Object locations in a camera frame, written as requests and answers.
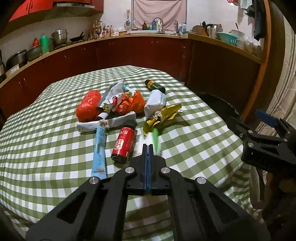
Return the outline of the red spray can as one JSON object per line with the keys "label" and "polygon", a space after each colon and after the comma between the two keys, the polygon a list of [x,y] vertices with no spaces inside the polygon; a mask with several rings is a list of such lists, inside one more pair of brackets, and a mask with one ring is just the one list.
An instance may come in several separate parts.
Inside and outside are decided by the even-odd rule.
{"label": "red spray can", "polygon": [[134,137],[135,137],[134,126],[124,126],[121,128],[111,153],[111,159],[115,163],[124,164],[127,162],[128,156],[132,149]]}

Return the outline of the yellow wrapper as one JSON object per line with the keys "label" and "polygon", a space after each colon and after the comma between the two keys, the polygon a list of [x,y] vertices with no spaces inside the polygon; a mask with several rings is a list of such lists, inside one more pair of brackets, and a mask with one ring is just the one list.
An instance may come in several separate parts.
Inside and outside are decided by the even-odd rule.
{"label": "yellow wrapper", "polygon": [[143,126],[143,134],[146,136],[148,133],[153,132],[156,126],[161,125],[166,120],[172,120],[177,113],[181,111],[182,104],[173,104],[166,106],[161,110],[156,111]]}

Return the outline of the white pouch package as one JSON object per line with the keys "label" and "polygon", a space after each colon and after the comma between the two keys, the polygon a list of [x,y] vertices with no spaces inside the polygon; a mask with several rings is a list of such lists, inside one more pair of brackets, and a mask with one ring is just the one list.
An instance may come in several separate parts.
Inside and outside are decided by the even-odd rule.
{"label": "white pouch package", "polygon": [[156,111],[161,111],[166,105],[166,95],[161,91],[152,90],[144,106],[144,114],[148,120]]}

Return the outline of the green label dark bottle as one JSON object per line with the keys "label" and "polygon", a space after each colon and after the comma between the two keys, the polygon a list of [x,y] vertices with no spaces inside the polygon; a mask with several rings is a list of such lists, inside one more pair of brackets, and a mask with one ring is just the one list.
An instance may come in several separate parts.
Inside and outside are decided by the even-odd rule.
{"label": "green label dark bottle", "polygon": [[145,80],[145,85],[149,90],[159,90],[160,92],[162,92],[163,94],[166,93],[166,89],[165,87],[163,87],[162,85],[158,84],[157,82],[155,82],[154,80]]}

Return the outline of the red plastic bag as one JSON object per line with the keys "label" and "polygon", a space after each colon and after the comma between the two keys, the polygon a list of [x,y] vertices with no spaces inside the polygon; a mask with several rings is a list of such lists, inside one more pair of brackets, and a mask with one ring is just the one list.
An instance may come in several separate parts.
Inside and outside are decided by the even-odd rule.
{"label": "red plastic bag", "polygon": [[88,91],[75,110],[78,121],[84,123],[96,120],[101,113],[98,107],[100,100],[101,94],[98,90]]}

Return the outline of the orange plastic bag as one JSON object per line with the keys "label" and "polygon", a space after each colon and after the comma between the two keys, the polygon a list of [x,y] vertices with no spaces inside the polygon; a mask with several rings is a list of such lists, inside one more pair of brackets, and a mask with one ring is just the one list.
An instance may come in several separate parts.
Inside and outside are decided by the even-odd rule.
{"label": "orange plastic bag", "polygon": [[130,91],[125,92],[121,103],[117,106],[116,112],[120,115],[125,115],[131,111],[141,113],[144,111],[145,100],[139,91],[132,94]]}

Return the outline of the silver snack wrapper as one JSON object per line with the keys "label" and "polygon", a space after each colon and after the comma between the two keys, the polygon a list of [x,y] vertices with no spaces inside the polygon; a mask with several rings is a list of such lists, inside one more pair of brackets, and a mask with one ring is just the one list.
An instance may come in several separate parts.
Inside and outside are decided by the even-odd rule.
{"label": "silver snack wrapper", "polygon": [[119,80],[116,84],[111,85],[103,94],[98,107],[105,113],[115,111],[123,98],[124,79]]}

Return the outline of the teal white tube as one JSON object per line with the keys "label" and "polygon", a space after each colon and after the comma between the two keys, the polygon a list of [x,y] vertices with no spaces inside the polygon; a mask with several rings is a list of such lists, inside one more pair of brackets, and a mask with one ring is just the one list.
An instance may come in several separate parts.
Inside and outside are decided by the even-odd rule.
{"label": "teal white tube", "polygon": [[136,90],[137,90],[136,88],[128,87],[125,84],[123,85],[123,92],[128,94],[129,96],[133,96]]}

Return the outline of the black trash bin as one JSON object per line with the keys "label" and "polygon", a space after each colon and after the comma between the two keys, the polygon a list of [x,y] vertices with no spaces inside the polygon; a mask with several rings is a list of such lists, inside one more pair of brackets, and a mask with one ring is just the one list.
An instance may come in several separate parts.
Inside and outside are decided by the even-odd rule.
{"label": "black trash bin", "polygon": [[218,96],[215,96],[206,92],[198,92],[198,97],[203,100],[208,106],[210,106],[215,113],[222,118],[226,123],[227,127],[234,131],[237,121],[240,121],[240,114],[231,104],[221,99]]}

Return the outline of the striped curtain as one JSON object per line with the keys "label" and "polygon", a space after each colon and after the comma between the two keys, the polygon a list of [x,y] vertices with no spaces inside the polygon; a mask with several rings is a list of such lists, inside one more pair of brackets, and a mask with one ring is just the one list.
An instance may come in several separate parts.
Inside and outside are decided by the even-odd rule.
{"label": "striped curtain", "polygon": [[259,110],[287,121],[295,128],[295,32],[284,16],[275,20],[269,52],[269,103]]}

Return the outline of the dark red lower cabinets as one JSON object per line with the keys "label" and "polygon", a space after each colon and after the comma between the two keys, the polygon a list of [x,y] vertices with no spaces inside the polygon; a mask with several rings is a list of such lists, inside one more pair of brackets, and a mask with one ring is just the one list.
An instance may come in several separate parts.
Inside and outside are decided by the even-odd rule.
{"label": "dark red lower cabinets", "polygon": [[247,107],[260,59],[219,40],[130,35],[70,45],[27,63],[1,83],[1,114],[29,106],[50,84],[94,70],[132,65],[161,70],[193,92],[207,92]]}

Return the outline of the green checkered tablecloth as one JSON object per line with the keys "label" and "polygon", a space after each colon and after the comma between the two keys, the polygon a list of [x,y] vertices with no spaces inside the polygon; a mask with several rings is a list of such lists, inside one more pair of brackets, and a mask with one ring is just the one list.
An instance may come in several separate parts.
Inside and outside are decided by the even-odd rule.
{"label": "green checkered tablecloth", "polygon": [[95,135],[76,128],[75,109],[89,90],[104,93],[124,80],[144,98],[145,80],[166,88],[166,102],[182,111],[159,133],[166,164],[184,177],[203,176],[253,218],[251,168],[241,162],[243,145],[196,94],[165,72],[114,67],[69,77],[48,86],[27,108],[13,114],[1,130],[1,208],[18,232],[28,229],[91,175]]}

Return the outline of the steel stock pot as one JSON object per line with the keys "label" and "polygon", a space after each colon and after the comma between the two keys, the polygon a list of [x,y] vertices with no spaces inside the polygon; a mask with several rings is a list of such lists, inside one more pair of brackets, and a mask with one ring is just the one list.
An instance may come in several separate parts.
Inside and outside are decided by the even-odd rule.
{"label": "steel stock pot", "polygon": [[51,34],[51,39],[55,47],[66,44],[68,33],[66,29],[58,29]]}

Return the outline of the green thermos bottle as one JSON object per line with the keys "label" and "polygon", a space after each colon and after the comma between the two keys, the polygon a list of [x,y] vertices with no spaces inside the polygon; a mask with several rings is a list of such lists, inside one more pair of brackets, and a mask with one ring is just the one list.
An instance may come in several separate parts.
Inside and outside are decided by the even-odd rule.
{"label": "green thermos bottle", "polygon": [[40,45],[42,48],[43,55],[49,53],[49,40],[50,38],[47,37],[45,34],[42,34],[40,37]]}

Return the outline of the red upper cabinets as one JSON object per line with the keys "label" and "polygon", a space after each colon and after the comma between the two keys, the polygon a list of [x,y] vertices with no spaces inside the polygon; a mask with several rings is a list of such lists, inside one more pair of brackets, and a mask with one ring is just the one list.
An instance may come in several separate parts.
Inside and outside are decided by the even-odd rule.
{"label": "red upper cabinets", "polygon": [[103,0],[91,0],[91,1],[40,1],[40,0],[31,0],[25,1],[21,4],[18,9],[14,12],[10,18],[10,22],[29,15],[41,14],[42,18],[47,18],[48,14],[52,11],[53,5],[57,3],[80,3],[80,4],[89,4],[95,7],[98,13],[103,13],[104,11],[104,1]]}

